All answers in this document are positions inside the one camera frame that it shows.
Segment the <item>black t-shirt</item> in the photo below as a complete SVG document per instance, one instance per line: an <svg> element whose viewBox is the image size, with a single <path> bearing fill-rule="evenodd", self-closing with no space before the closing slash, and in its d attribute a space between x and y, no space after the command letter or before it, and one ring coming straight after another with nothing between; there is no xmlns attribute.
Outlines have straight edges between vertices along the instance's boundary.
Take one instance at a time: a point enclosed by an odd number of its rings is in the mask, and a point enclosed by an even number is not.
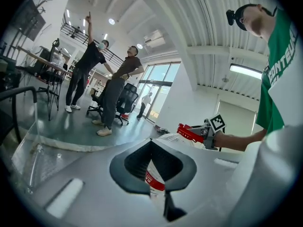
<svg viewBox="0 0 303 227"><path fill-rule="evenodd" d="M82 56L82 58L75 65L83 73L89 74L90 70L93 69L98 63L104 64L106 62L104 55L99 52L95 42L90 43Z"/></svg>

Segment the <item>air conditioner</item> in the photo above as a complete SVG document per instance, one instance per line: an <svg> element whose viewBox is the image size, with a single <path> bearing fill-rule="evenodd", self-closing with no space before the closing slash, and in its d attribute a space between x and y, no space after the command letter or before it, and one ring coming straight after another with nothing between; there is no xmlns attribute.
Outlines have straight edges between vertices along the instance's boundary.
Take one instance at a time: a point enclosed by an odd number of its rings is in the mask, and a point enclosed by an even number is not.
<svg viewBox="0 0 303 227"><path fill-rule="evenodd" d="M159 30L156 30L144 37L144 43L153 48L165 44L165 40L162 33Z"/></svg>

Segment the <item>tv screen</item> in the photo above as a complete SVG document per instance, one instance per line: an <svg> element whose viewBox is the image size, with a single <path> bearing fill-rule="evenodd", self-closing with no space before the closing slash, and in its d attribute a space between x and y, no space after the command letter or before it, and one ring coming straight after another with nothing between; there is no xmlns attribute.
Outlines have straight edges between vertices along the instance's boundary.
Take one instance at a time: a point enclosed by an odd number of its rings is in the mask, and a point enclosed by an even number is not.
<svg viewBox="0 0 303 227"><path fill-rule="evenodd" d="M11 25L34 41L45 25L45 20L36 8L33 0L28 0L15 13Z"/></svg>

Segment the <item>office chair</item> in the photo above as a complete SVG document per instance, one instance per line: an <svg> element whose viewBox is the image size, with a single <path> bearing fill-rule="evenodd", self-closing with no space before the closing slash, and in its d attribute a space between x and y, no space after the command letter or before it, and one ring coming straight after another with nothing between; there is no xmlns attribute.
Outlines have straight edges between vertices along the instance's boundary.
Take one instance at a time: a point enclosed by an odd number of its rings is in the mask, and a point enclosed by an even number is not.
<svg viewBox="0 0 303 227"><path fill-rule="evenodd" d="M105 84L105 87L99 97L96 96L96 92L91 96L92 100L96 103L98 103L97 107L89 106L87 109L86 115L89 114L89 112L98 112L100 117L101 113L103 112L103 97L105 95L107 86L109 84L110 80L108 80ZM116 111L120 113L119 115L116 115L115 118L118 118L121 121L121 126L123 126L123 120L127 121L127 125L129 124L128 120L123 118L121 115L125 113L131 113L134 109L133 104L135 100L138 98L137 87L133 86L132 84L127 83L124 86L124 89L118 99Z"/></svg>

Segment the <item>gray pants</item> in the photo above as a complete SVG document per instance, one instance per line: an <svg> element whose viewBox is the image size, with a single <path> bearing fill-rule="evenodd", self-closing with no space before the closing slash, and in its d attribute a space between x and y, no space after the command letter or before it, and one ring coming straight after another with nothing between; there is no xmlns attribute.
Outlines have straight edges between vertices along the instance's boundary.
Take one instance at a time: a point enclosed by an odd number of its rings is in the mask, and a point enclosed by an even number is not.
<svg viewBox="0 0 303 227"><path fill-rule="evenodd" d="M122 78L111 79L103 97L103 114L101 121L109 129L112 128L113 121L116 115L116 105L123 91L125 80Z"/></svg>

